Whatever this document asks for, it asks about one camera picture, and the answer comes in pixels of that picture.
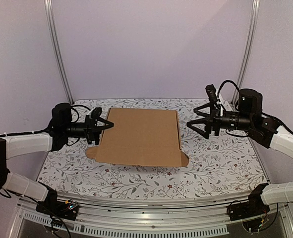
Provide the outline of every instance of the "aluminum frame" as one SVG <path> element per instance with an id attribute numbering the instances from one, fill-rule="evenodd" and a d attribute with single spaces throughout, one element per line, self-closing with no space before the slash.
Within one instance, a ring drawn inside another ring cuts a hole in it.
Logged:
<path id="1" fill-rule="evenodd" d="M 251 55 L 253 39 L 254 39 L 255 30 L 256 30 L 257 18 L 259 15 L 259 8 L 260 8 L 260 0 L 253 0 L 251 21 L 250 21 L 248 37 L 247 37 L 246 46 L 245 46 L 244 57 L 240 67 L 239 76 L 236 82 L 239 88 L 241 88 L 243 85 L 244 76 L 245 76 L 249 58 Z M 234 105 L 237 100 L 238 100 L 238 92 L 235 90 L 232 97 L 231 104 Z"/>
<path id="2" fill-rule="evenodd" d="M 51 40 L 52 40 L 52 44 L 53 44 L 53 50 L 55 53 L 55 57 L 56 57 L 57 66 L 58 66 L 61 82 L 63 85 L 63 89 L 65 91 L 68 102 L 70 104 L 74 104 L 74 99 L 72 97 L 71 89 L 70 89 L 70 86 L 68 83 L 67 74 L 66 74 L 66 71 L 65 71 L 65 68 L 63 65 L 63 60 L 62 60 L 59 42 L 58 42 L 58 38 L 57 38 L 57 31 L 56 31 L 56 26 L 55 26 L 55 21 L 54 21 L 52 0 L 45 0 L 45 11 L 46 11 L 46 16 L 47 16 L 49 32 L 50 32 Z"/>
<path id="3" fill-rule="evenodd" d="M 169 209 L 127 209 L 97 204 L 82 204 L 79 209 L 77 220 L 65 221 L 71 232 L 89 235 L 90 232 L 120 232 L 124 234 L 149 234 L 149 237 L 159 237 L 158 234 L 183 233 L 194 237 L 196 231 L 215 230 L 227 225 L 240 223 L 231 222 L 226 213 L 228 204 L 217 206 L 202 206 L 192 208 L 169 208 Z M 49 216 L 35 212 L 36 205 L 21 198 L 15 210 L 14 223 L 9 234 L 10 238 L 17 238 L 23 219 L 28 216 L 34 221 L 48 226 Z M 276 205 L 270 206 L 270 214 L 276 213 Z M 279 215 L 283 221 L 284 231 L 289 238 L 293 238 L 293 218 L 286 203 L 279 206 Z"/>

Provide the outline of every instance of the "leaf pattern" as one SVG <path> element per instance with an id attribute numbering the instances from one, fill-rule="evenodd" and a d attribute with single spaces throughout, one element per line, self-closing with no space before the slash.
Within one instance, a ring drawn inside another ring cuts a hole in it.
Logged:
<path id="1" fill-rule="evenodd" d="M 247 138 L 231 137 L 221 130 L 220 136 L 212 135 L 206 140 L 186 127 L 187 121 L 198 118 L 193 108 L 205 103 L 207 100 L 203 99 L 79 100 L 76 104 L 102 107 L 104 118 L 111 107 L 177 110 L 182 150 L 190 158 L 189 165 L 169 168 L 98 163 L 86 157 L 85 150 L 89 145 L 81 139 L 70 147 L 49 153 L 38 181 L 61 192 L 145 200 L 246 192 L 265 182 Z M 80 121 L 84 120 L 86 109 L 77 109 Z"/>

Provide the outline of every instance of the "ventilation grille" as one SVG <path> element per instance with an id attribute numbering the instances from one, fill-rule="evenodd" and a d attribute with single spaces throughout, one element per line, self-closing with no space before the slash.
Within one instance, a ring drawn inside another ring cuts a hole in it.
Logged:
<path id="1" fill-rule="evenodd" d="M 45 226 L 51 225 L 51 218 L 25 211 L 24 218 Z M 145 232 L 145 231 L 122 231 L 114 229 L 101 229 L 88 225 L 74 224 L 73 233 L 84 234 L 101 238 L 208 238 L 229 234 L 227 226 L 213 228 L 189 230 L 189 231 L 165 231 L 165 232 Z"/>

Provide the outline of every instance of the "cable tie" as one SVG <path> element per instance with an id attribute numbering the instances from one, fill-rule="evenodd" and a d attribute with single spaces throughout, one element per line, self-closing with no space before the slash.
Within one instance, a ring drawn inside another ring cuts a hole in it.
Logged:
<path id="1" fill-rule="evenodd" d="M 23 194 L 21 195 L 21 197 L 24 197 L 24 195 L 26 194 L 26 191 L 27 191 L 27 189 L 28 189 L 28 186 L 29 186 L 29 183 L 30 183 L 30 180 L 27 178 L 27 177 L 24 177 L 24 178 L 26 178 L 27 179 L 27 181 L 28 181 L 28 184 L 27 184 L 27 186 L 26 186 L 26 188 L 25 188 L 25 191 L 23 192 Z"/>
<path id="2" fill-rule="evenodd" d="M 5 135 L 7 137 L 7 133 L 6 132 L 4 132 L 3 134 L 0 134 L 0 135 Z"/>

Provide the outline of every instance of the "cardboard flap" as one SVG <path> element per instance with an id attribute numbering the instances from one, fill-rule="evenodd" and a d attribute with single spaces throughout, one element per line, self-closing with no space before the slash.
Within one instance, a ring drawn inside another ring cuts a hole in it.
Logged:
<path id="1" fill-rule="evenodd" d="M 181 155 L 180 155 L 180 157 L 181 157 L 181 166 L 182 167 L 187 167 L 188 164 L 189 164 L 189 157 L 182 151 L 180 153 L 181 153 Z"/>
<path id="2" fill-rule="evenodd" d="M 86 150 L 86 156 L 90 159 L 95 159 L 98 152 L 98 146 L 89 147 Z"/>

